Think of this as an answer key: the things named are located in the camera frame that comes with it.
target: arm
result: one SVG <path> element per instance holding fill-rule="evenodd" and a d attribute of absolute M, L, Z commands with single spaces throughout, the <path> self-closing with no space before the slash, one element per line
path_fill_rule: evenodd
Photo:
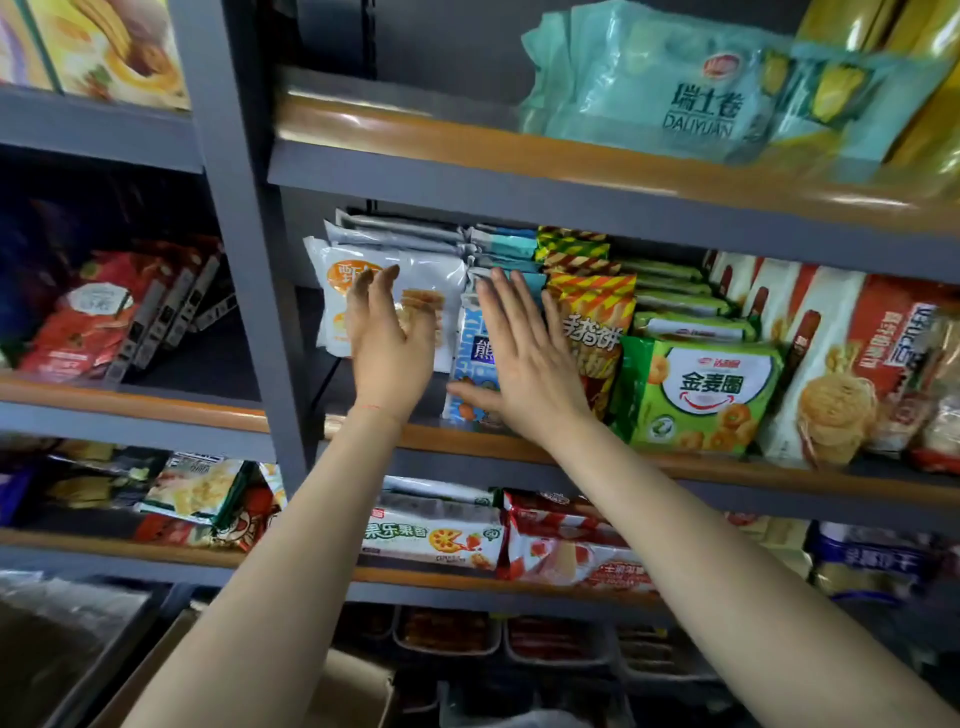
<path fill-rule="evenodd" d="M 257 547 L 174 650 L 125 726 L 299 725 L 324 668 L 390 454 L 433 370 L 435 318 L 400 330 L 396 269 L 350 291 L 357 402 Z"/>
<path fill-rule="evenodd" d="M 544 447 L 634 549 L 678 621 L 766 726 L 956 726 L 956 713 L 855 621 L 589 411 L 557 306 L 523 279 L 480 291 L 501 394 L 451 391 Z"/>

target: vertical shelf post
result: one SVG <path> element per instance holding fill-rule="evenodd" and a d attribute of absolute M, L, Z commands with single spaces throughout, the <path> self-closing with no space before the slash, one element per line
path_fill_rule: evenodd
<path fill-rule="evenodd" d="M 254 3 L 171 0 L 170 14 L 260 398 L 292 494 L 313 465 L 316 443 L 304 427 L 309 393 L 295 286 L 280 274 L 279 190 L 266 182 L 273 95 Z"/>

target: orange oval logo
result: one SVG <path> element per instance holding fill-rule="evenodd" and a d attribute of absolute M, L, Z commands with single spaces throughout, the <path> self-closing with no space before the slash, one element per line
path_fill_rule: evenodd
<path fill-rule="evenodd" d="M 326 279 L 333 286 L 333 290 L 345 296 L 353 282 L 360 278 L 360 274 L 368 270 L 377 273 L 383 268 L 366 260 L 341 260 L 327 269 Z"/>

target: forearm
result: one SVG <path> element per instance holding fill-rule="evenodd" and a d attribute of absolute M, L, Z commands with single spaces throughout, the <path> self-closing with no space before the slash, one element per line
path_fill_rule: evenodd
<path fill-rule="evenodd" d="M 399 431 L 399 423 L 376 410 L 348 415 L 290 506 L 171 655 L 127 725 L 300 723 Z"/>
<path fill-rule="evenodd" d="M 576 427 L 554 456 L 761 723 L 956 724 L 909 669 L 716 511 L 602 425 Z"/>

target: right arm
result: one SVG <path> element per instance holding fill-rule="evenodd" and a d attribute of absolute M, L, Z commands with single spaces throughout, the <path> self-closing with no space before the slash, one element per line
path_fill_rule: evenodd
<path fill-rule="evenodd" d="M 545 448 L 605 514 L 664 601 L 757 720 L 958 726 L 957 714 L 828 599 L 643 460 L 590 412 L 546 292 L 543 325 L 522 278 L 478 282 L 500 393 L 450 384 Z"/>

